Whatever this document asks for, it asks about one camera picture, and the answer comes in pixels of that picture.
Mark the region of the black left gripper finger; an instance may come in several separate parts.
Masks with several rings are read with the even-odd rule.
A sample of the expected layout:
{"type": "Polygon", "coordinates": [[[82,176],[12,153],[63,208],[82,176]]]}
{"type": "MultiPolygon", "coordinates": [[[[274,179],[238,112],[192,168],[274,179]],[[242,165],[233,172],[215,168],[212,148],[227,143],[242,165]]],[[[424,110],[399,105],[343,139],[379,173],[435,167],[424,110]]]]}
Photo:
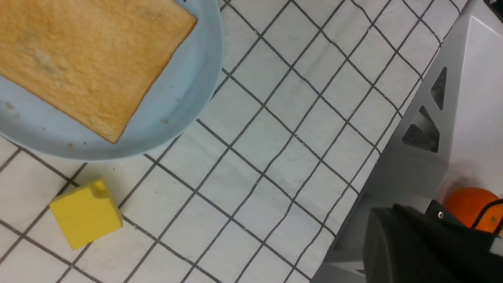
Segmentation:
{"type": "Polygon", "coordinates": [[[367,283],[501,283],[502,238],[409,206],[372,208],[363,244],[367,283]]]}

